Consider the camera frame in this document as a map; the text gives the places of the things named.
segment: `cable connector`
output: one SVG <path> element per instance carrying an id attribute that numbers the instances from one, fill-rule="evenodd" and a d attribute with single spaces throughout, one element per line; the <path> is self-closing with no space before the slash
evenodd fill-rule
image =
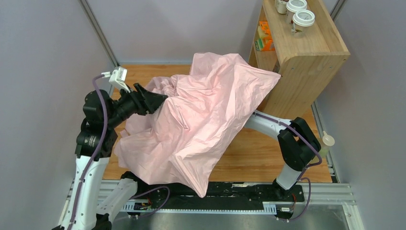
<path id="1" fill-rule="evenodd" d="M 130 88 L 124 83 L 125 77 L 127 76 L 127 69 L 123 67 L 116 67 L 113 72 L 104 72 L 103 78 L 110 78 L 109 83 L 120 90 L 125 90 L 126 92 L 131 92 Z"/>

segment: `pink sheet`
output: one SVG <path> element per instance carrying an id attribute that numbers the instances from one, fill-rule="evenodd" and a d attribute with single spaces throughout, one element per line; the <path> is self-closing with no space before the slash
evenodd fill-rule
<path id="1" fill-rule="evenodd" d="M 119 166 L 147 184 L 178 182 L 204 197 L 214 166 L 279 78 L 238 54 L 195 54 L 190 75 L 145 87 L 169 98 L 154 114 L 127 120 L 114 149 Z"/>

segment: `white lid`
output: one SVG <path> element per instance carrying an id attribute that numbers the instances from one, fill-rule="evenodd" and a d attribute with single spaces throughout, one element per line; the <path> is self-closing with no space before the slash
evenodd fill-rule
<path id="1" fill-rule="evenodd" d="M 323 131 L 323 143 L 327 146 L 333 146 L 336 141 L 334 140 L 334 138 L 332 136 L 330 136 L 329 134 L 327 134 L 325 131 Z"/>
<path id="2" fill-rule="evenodd" d="M 301 26 L 311 26 L 315 23 L 315 14 L 308 10 L 301 10 L 293 15 L 293 22 Z"/>
<path id="3" fill-rule="evenodd" d="M 307 9 L 307 2 L 305 0 L 289 0 L 286 8 L 291 12 Z"/>

